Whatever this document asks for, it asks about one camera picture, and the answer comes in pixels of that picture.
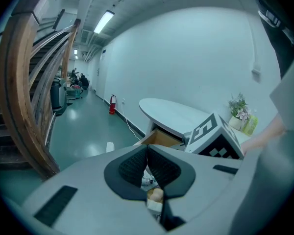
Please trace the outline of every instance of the white wall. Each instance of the white wall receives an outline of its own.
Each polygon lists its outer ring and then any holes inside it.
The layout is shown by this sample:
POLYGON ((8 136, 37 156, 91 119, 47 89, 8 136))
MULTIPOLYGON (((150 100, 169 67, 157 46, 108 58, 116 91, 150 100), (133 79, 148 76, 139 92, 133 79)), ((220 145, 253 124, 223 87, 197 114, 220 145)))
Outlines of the white wall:
POLYGON ((73 68, 76 68, 76 71, 78 71, 79 73, 83 73, 87 78, 89 77, 88 75, 88 63, 82 61, 82 60, 70 60, 70 62, 74 62, 73 64, 73 68))
POLYGON ((96 89, 97 85, 97 70, 99 68, 99 60, 102 50, 99 50, 95 56, 88 62, 88 74, 92 89, 96 89))
POLYGON ((44 38, 45 36, 47 36, 48 34, 50 34, 52 32, 54 32, 54 29, 52 29, 52 27, 37 32, 35 39, 34 39, 34 42, 40 40, 41 38, 44 38))
POLYGON ((59 12, 62 10, 61 0, 48 0, 49 8, 44 14, 44 18, 57 17, 59 12))
POLYGON ((68 72, 71 72, 74 68, 75 68, 75 60, 69 60, 69 63, 68 63, 68 72))
POLYGON ((113 43, 108 44, 102 49, 100 60, 99 60, 99 76, 96 84, 96 95, 102 99, 105 98, 105 86, 107 81, 108 70, 112 62, 113 57, 113 43))
POLYGON ((56 30, 58 31, 74 24, 75 19, 76 19, 76 14, 64 12, 56 30))
POLYGON ((145 12, 145 19, 156 16, 125 30, 110 44, 104 98, 109 101, 115 94, 118 110, 125 98, 125 115, 145 132, 148 118, 138 105, 143 98, 216 110, 229 120, 227 102, 231 94, 242 92, 250 108, 258 111, 255 132, 261 131, 277 112, 269 94, 280 75, 256 8, 249 20, 237 0, 175 0, 145 12), (157 15, 161 9, 172 11, 157 15), (258 82, 251 73, 255 59, 250 26, 262 69, 258 82))
POLYGON ((65 12, 77 15, 79 0, 61 0, 61 8, 65 12))

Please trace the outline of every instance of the fluorescent ceiling light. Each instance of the fluorescent ceiling light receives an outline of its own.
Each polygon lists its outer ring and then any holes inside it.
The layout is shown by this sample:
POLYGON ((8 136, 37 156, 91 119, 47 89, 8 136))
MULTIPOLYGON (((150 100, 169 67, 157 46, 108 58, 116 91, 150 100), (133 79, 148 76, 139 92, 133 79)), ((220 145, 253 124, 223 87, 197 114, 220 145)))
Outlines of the fluorescent ceiling light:
POLYGON ((102 18, 100 19, 99 23, 97 24, 94 32, 99 34, 113 16, 114 16, 114 13, 110 10, 107 10, 105 14, 102 16, 102 18))

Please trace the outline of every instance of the black and white marker cube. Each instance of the black and white marker cube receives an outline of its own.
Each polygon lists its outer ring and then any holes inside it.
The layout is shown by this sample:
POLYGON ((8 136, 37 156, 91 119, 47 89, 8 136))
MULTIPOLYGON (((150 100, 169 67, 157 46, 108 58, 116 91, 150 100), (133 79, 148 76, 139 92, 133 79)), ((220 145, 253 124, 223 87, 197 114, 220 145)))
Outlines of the black and white marker cube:
POLYGON ((212 113, 192 131, 185 152, 218 158, 244 157, 235 133, 217 113, 212 113))

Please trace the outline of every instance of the door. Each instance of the door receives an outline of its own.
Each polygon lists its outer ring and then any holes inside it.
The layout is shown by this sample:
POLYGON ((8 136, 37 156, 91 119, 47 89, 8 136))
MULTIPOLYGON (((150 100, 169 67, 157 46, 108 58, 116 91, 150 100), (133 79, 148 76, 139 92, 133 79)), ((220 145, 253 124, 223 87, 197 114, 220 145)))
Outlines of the door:
POLYGON ((99 67, 97 71, 97 84, 96 84, 96 95, 101 99, 104 99, 104 89, 106 86, 106 79, 108 73, 108 65, 112 54, 112 46, 108 45, 102 50, 99 67))

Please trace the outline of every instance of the white cord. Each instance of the white cord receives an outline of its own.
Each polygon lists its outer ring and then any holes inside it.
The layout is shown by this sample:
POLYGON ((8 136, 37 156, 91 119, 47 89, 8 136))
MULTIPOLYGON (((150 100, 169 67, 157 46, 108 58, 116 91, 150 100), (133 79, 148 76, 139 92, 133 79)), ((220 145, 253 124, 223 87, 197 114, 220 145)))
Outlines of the white cord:
POLYGON ((134 134, 134 136, 135 136, 138 140, 141 140, 140 138, 138 138, 138 137, 135 135, 135 133, 132 131, 131 127, 129 126, 129 124, 128 124, 128 122, 127 122, 127 118, 126 118, 126 116, 125 116, 125 114, 124 114, 123 104, 122 104, 122 103, 121 103, 121 109, 122 109, 123 116, 125 117, 125 120, 126 120, 126 123, 127 123, 127 126, 128 126, 128 128, 129 128, 129 130, 134 134))

